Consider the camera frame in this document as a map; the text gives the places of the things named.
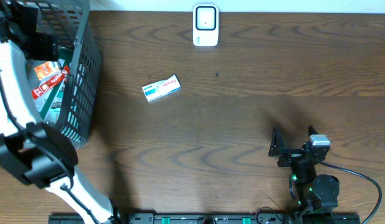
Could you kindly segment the white Panadol medicine box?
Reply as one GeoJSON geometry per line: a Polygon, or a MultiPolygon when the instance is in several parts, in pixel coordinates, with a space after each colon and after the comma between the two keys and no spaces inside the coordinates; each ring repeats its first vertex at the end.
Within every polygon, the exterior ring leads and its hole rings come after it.
{"type": "Polygon", "coordinates": [[[171,77],[165,80],[146,85],[142,87],[143,93],[148,102],[157,100],[170,93],[181,89],[181,84],[176,76],[173,74],[171,77]]]}

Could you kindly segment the green white wipes packet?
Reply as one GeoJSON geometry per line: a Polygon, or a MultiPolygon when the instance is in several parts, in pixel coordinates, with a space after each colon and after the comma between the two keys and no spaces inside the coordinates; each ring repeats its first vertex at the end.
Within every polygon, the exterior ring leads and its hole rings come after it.
{"type": "MultiPolygon", "coordinates": [[[[72,63],[73,51],[65,47],[60,47],[58,53],[59,57],[57,63],[60,67],[60,71],[63,70],[66,65],[70,67],[70,64],[72,63]]],[[[36,88],[42,83],[46,82],[50,77],[47,77],[43,80],[38,80],[39,83],[35,84],[36,88]]],[[[53,87],[53,89],[49,90],[41,97],[34,100],[34,104],[36,106],[40,118],[43,120],[43,122],[47,123],[48,125],[53,126],[59,119],[62,100],[64,97],[64,90],[65,79],[61,82],[61,84],[56,85],[55,87],[53,87]]]]}

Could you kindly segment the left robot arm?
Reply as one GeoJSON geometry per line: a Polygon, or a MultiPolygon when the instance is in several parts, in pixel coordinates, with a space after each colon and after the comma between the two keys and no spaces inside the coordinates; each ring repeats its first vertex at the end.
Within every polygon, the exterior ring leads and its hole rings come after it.
{"type": "Polygon", "coordinates": [[[128,223],[111,199],[78,168],[87,143],[102,57],[88,24],[88,1],[0,1],[0,166],[24,185],[67,202],[76,215],[50,223],[128,223]],[[57,62],[63,89],[59,118],[49,124],[33,99],[26,63],[57,62]]]}

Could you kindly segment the orange small carton box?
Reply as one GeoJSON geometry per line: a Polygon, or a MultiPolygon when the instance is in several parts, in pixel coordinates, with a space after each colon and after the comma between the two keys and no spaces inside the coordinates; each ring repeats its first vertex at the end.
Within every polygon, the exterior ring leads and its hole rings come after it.
{"type": "Polygon", "coordinates": [[[43,80],[47,77],[50,77],[60,71],[60,67],[57,62],[44,62],[36,67],[34,67],[38,80],[43,80]]]}

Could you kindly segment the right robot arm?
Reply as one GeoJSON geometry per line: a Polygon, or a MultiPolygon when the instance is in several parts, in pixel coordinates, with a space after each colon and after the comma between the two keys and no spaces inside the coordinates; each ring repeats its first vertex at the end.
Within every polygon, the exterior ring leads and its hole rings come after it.
{"type": "Polygon", "coordinates": [[[269,156],[277,157],[279,167],[291,168],[289,191],[298,208],[283,219],[284,223],[334,223],[332,209],[338,206],[340,182],[332,175],[316,173],[315,166],[325,160],[330,140],[308,127],[308,140],[302,147],[286,147],[281,132],[273,128],[269,156]]]}

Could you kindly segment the red snack stick sachet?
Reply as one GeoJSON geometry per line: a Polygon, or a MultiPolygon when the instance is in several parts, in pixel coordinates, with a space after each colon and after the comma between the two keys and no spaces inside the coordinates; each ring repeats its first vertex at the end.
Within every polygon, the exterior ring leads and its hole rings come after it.
{"type": "Polygon", "coordinates": [[[56,85],[61,84],[61,82],[67,77],[69,73],[69,66],[66,65],[63,70],[50,77],[46,82],[42,83],[37,88],[33,89],[31,91],[32,98],[36,100],[47,93],[49,90],[53,89],[53,87],[56,85]]]}

